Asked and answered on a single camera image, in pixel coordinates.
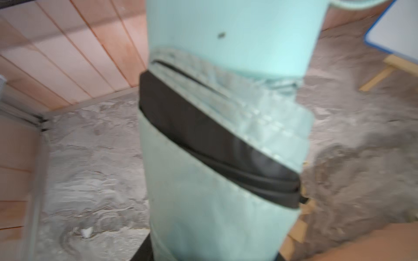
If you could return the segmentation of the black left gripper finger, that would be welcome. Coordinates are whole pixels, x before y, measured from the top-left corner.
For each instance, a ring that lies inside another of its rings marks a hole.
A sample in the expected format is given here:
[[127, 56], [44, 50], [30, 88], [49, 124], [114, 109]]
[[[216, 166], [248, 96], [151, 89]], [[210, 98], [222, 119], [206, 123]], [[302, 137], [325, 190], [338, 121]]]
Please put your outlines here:
[[147, 235], [130, 261], [153, 261], [153, 249], [150, 234]]

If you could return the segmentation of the mint green umbrella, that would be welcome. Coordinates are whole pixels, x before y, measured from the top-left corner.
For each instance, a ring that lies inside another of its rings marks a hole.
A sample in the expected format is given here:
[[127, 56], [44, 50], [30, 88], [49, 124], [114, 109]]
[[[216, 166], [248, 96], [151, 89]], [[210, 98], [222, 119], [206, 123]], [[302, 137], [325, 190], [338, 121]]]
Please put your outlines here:
[[138, 121], [153, 261], [283, 261], [314, 115], [296, 101], [329, 7], [147, 1]]

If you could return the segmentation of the pink plastic storage box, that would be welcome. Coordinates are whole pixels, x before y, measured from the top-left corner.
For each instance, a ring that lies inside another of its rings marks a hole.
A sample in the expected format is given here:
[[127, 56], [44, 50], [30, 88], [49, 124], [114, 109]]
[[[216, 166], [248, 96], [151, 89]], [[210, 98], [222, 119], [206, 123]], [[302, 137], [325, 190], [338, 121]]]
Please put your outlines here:
[[355, 241], [317, 254], [311, 261], [416, 261], [418, 223], [389, 224]]

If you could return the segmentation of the small wooden easel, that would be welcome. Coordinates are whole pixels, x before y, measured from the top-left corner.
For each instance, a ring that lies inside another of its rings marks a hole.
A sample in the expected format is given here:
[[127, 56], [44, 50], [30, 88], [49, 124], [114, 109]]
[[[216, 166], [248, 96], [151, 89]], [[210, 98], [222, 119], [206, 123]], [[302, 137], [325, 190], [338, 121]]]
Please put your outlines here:
[[362, 92], [370, 91], [374, 86], [376, 86], [381, 81], [389, 77], [396, 70], [405, 71], [415, 77], [418, 76], [418, 63], [417, 62], [408, 61], [394, 54], [387, 56], [383, 60], [383, 62], [386, 64], [386, 67], [381, 72], [376, 74], [373, 78], [371, 78], [368, 82], [363, 84], [359, 88], [359, 91], [362, 91]]

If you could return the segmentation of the blue framed whiteboard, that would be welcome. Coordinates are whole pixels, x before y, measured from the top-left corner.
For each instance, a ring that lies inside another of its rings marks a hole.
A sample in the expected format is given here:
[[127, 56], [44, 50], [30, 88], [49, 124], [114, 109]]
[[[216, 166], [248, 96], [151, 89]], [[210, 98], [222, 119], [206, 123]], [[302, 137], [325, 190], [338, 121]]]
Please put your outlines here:
[[393, 1], [367, 31], [364, 41], [383, 52], [418, 62], [418, 1]]

